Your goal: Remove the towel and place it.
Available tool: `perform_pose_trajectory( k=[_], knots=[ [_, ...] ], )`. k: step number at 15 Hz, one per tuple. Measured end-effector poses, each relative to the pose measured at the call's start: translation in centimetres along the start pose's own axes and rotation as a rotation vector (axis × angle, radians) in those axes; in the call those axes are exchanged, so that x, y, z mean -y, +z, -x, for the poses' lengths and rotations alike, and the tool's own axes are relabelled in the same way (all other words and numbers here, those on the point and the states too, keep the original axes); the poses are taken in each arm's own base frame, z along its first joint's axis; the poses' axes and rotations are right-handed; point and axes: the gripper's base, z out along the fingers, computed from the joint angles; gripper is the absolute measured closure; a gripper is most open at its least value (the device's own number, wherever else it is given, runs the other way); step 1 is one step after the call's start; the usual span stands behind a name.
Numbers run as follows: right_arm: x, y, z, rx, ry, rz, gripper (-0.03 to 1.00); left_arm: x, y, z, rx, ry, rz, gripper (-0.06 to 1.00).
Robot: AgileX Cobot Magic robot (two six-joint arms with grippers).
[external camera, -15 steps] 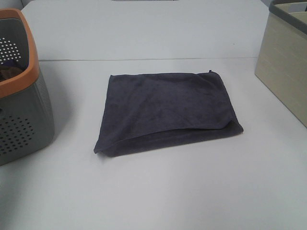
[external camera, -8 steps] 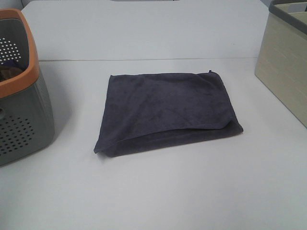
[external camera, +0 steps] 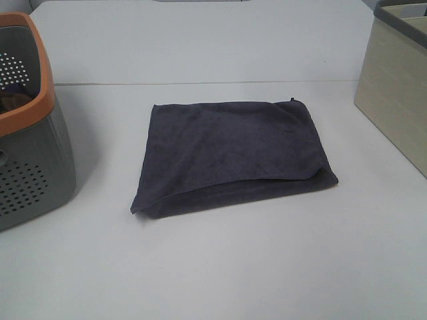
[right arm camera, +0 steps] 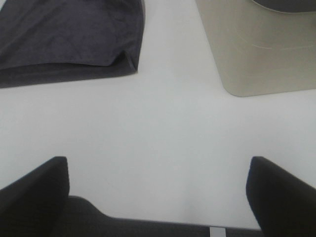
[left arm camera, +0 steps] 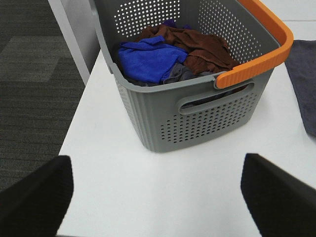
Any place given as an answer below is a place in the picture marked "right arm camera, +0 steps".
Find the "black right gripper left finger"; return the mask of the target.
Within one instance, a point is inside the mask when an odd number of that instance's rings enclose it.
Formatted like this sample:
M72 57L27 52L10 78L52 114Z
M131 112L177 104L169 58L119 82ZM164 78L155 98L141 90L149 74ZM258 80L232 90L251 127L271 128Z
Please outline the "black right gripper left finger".
M47 237L70 191L65 157L53 157L0 191L2 237Z

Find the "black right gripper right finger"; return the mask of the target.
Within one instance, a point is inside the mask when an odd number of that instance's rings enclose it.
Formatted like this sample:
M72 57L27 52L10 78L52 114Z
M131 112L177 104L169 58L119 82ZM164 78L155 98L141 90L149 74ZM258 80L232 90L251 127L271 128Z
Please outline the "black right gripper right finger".
M251 159L246 196L264 236L316 235L315 188L270 160Z

